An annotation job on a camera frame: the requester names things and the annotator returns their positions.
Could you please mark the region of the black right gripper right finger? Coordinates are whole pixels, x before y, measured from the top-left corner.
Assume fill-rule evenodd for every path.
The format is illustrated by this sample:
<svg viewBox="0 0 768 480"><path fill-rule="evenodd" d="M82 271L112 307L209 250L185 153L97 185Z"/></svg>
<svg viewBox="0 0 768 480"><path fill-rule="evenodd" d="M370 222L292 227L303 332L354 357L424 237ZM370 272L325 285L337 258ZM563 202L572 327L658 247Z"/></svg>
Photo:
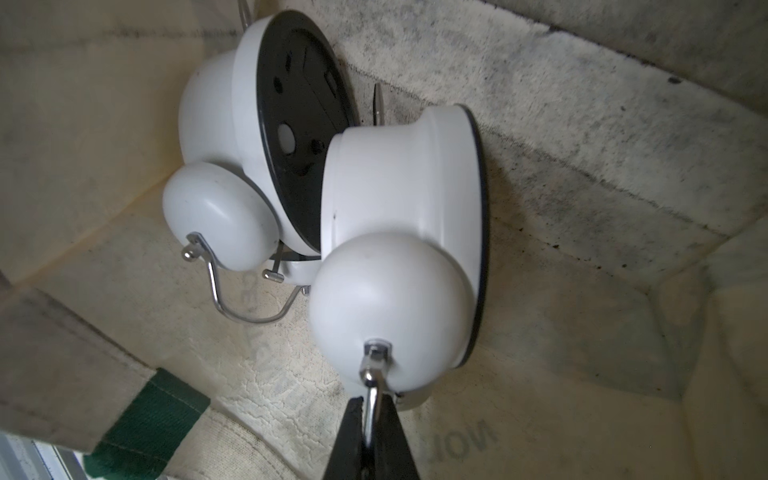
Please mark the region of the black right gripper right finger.
<svg viewBox="0 0 768 480"><path fill-rule="evenodd" d="M390 395L383 395L374 414L370 446L370 478L419 480L420 476Z"/></svg>

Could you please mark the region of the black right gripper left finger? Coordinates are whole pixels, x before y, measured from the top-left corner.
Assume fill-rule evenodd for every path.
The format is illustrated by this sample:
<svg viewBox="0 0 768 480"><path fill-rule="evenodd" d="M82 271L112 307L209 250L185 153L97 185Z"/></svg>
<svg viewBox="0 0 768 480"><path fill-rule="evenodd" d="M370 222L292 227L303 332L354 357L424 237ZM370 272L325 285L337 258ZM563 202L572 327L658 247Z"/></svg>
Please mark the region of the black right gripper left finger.
<svg viewBox="0 0 768 480"><path fill-rule="evenodd" d="M362 397L348 401L323 480L360 480L362 478L363 404Z"/></svg>

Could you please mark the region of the canvas bag with green handles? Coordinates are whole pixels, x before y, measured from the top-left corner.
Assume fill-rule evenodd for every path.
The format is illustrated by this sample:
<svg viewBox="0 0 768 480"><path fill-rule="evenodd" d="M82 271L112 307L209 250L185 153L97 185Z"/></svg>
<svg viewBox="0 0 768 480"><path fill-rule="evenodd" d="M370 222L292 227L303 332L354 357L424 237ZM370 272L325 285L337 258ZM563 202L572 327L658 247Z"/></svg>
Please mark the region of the canvas bag with green handles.
<svg viewBox="0 0 768 480"><path fill-rule="evenodd" d="M767 475L763 1L256 1L363 124L463 104L488 168L475 352L401 420L424 479ZM123 479L319 479L347 403L300 297L223 318L161 207L233 1L1 5L1 434Z"/></svg>

